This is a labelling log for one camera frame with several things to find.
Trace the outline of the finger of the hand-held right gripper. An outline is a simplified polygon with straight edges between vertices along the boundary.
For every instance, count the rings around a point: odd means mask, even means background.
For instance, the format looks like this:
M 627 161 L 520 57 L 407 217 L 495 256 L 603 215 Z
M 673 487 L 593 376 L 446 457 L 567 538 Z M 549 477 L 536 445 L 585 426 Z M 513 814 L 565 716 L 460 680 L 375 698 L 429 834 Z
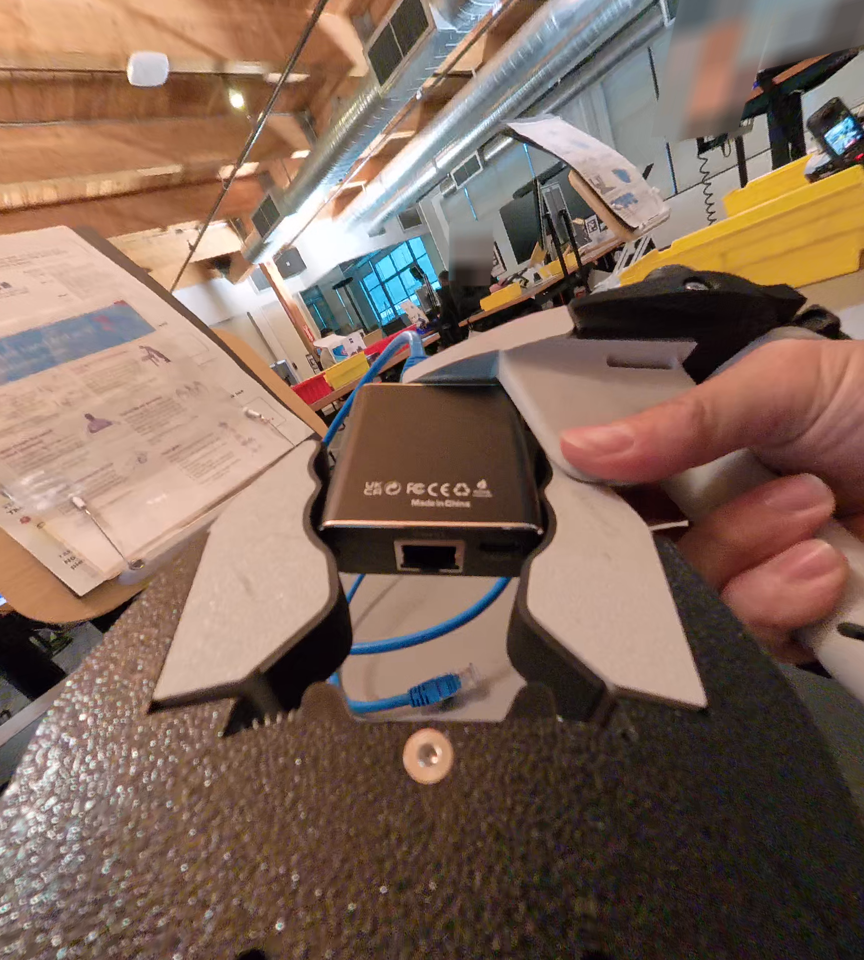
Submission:
M 463 342 L 430 356 L 403 373 L 404 385 L 487 385 L 498 382 L 501 354 L 572 334 L 566 307 L 541 310 L 501 326 L 472 333 Z
M 552 467 L 595 481 L 566 460 L 561 434 L 632 416 L 691 388 L 683 363 L 695 346 L 693 340 L 548 338 L 502 352 L 498 382 Z

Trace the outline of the printed instruction sheet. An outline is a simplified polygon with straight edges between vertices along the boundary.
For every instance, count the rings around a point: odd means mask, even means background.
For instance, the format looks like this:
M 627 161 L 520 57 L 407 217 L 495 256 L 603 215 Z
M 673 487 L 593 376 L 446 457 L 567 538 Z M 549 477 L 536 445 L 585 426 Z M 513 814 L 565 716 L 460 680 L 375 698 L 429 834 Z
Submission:
M 0 235 L 0 529 L 74 594 L 144 573 L 312 436 L 71 228 Z

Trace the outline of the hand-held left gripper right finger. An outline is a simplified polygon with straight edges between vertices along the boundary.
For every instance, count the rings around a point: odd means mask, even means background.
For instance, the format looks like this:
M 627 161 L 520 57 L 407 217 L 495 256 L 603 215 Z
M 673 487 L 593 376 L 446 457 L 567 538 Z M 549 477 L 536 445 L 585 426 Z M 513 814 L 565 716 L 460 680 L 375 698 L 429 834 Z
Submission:
M 617 493 L 553 466 L 548 531 L 525 560 L 507 651 L 560 718 L 632 700 L 702 712 L 699 669 L 649 527 Z

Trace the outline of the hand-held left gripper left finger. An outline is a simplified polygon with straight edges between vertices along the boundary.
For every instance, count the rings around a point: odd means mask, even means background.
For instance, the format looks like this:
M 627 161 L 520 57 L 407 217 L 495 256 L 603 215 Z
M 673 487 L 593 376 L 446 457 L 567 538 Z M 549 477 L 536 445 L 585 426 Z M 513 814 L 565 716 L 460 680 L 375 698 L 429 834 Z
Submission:
M 289 713 L 348 657 L 338 563 L 311 522 L 325 453 L 318 440 L 301 442 L 210 527 L 155 709 L 231 699 L 257 714 Z

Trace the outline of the black network adapter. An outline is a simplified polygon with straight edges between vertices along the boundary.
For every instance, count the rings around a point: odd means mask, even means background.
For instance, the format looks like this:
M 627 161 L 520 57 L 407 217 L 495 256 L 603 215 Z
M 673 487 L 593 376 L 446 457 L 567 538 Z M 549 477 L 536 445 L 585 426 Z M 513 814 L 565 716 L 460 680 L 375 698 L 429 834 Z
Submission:
M 516 578 L 545 535 L 545 464 L 494 385 L 367 385 L 316 516 L 349 574 Z

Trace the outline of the black monitor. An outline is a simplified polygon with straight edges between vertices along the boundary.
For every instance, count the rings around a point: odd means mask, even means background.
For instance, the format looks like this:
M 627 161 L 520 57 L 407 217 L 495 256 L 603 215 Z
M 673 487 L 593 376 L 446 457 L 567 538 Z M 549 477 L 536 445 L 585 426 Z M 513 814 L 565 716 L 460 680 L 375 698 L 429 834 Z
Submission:
M 543 238 L 534 186 L 520 188 L 499 210 L 515 263 L 531 260 Z

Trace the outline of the small yellow bin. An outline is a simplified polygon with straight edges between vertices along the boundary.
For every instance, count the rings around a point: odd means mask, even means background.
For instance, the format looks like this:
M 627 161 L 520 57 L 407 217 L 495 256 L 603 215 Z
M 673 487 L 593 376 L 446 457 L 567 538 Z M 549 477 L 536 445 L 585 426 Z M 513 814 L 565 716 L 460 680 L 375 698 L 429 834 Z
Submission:
M 366 375 L 369 367 L 368 355 L 364 352 L 358 352 L 326 368 L 323 371 L 323 376 L 330 391 L 335 392 L 349 384 L 358 383 Z
M 531 286 L 522 287 L 521 284 L 511 283 L 507 286 L 501 287 L 495 292 L 490 293 L 486 297 L 483 297 L 480 301 L 480 312 L 491 313 L 505 309 L 510 306 L 515 306 L 518 303 L 524 302 L 528 299 L 533 299 L 539 293 L 541 293 L 545 288 L 546 283 L 533 284 Z

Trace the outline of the person's right hand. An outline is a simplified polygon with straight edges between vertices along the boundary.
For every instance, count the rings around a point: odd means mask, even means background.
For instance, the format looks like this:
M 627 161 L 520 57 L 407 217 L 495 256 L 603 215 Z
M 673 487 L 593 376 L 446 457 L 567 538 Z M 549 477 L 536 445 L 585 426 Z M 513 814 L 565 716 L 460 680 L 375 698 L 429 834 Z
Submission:
M 813 656 L 794 633 L 828 617 L 846 559 L 818 530 L 864 542 L 864 341 L 782 340 L 641 413 L 565 431 L 581 473 L 649 484 L 750 450 L 777 479 L 710 511 L 678 550 L 777 661 Z

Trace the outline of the white round ceiling device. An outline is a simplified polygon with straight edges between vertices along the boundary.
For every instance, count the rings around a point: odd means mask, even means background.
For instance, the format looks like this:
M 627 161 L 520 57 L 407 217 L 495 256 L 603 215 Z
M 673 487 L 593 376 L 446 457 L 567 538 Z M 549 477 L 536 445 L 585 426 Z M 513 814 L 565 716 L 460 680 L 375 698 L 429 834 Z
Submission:
M 128 83 L 138 89 L 162 87 L 171 73 L 169 57 L 157 51 L 135 51 L 126 64 Z

